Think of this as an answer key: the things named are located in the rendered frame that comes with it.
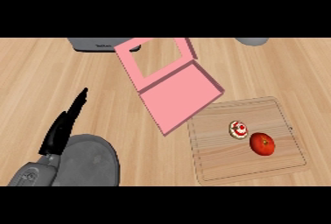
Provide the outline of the pink open cardboard box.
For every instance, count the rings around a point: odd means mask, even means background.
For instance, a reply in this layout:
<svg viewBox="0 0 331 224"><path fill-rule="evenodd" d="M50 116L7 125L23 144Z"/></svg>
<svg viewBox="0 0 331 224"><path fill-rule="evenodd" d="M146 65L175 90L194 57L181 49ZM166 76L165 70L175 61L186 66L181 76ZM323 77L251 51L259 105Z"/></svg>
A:
<svg viewBox="0 0 331 224"><path fill-rule="evenodd" d="M180 58L147 77L141 76L129 49L150 38L132 38L115 46L119 62L143 105L166 136L192 116L217 100L224 89L196 62L192 42L174 38Z"/></svg>

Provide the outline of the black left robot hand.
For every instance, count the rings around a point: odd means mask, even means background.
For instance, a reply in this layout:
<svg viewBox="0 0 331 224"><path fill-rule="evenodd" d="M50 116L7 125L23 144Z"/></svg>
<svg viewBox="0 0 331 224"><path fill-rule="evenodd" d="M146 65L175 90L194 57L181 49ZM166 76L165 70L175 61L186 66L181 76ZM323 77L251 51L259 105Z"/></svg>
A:
<svg viewBox="0 0 331 224"><path fill-rule="evenodd" d="M67 144L70 130L73 127L75 120L78 118L79 110L87 102L87 92L88 89L84 88L79 94L76 95L76 98L69 106L67 111L63 111L59 114L56 120L53 121L38 150L39 155L47 156L50 154L61 154Z"/></svg>

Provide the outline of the red tomato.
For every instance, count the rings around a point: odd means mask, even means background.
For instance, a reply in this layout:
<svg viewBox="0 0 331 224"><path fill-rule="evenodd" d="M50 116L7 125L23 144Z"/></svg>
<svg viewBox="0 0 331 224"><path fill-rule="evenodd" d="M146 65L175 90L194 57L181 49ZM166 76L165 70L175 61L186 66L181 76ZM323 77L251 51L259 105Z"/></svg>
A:
<svg viewBox="0 0 331 224"><path fill-rule="evenodd" d="M249 147L257 155L270 156L274 153L274 140L264 133L252 133Z"/></svg>

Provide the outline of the grey rounded object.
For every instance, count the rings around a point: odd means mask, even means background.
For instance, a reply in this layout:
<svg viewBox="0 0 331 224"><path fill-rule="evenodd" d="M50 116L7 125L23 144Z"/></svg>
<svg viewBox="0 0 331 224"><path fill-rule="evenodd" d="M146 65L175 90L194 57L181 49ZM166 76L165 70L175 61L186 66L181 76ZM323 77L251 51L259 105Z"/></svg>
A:
<svg viewBox="0 0 331 224"><path fill-rule="evenodd" d="M246 46L261 46L268 38L236 38L236 40Z"/></svg>

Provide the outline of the grey appliance with label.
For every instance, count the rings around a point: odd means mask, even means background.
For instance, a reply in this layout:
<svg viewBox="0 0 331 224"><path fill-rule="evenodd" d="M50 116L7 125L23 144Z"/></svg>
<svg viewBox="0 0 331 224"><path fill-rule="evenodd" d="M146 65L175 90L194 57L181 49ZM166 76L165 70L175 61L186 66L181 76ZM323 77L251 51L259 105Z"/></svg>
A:
<svg viewBox="0 0 331 224"><path fill-rule="evenodd" d="M82 53L113 53L115 46L128 40L129 38L67 38L73 50Z"/></svg>

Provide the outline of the wooden cutting board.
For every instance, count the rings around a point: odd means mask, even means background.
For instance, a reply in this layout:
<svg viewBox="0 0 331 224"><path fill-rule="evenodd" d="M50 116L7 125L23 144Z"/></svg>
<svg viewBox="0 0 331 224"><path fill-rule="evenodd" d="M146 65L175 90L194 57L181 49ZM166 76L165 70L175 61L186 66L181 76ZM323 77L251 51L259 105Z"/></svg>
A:
<svg viewBox="0 0 331 224"><path fill-rule="evenodd" d="M264 133L274 143L273 154L258 155L249 139L230 135L230 124ZM274 97L212 103L187 121L196 179L218 186L308 169L308 156Z"/></svg>

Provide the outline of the white red-topped cupcake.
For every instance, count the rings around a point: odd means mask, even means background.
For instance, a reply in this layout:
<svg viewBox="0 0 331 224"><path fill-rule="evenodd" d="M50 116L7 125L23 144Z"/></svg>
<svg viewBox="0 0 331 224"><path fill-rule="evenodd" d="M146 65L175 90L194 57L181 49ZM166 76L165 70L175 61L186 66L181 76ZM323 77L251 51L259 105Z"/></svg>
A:
<svg viewBox="0 0 331 224"><path fill-rule="evenodd" d="M248 128L246 125L240 121L231 121L228 124L228 134L230 136L242 140L248 136Z"/></svg>

